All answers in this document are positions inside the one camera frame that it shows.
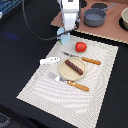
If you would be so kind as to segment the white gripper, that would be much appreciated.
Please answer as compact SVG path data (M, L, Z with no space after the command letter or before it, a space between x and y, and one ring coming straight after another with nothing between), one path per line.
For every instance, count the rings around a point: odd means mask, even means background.
M66 30L75 28L76 23L80 21L80 3L79 0L61 0L60 8L62 21Z

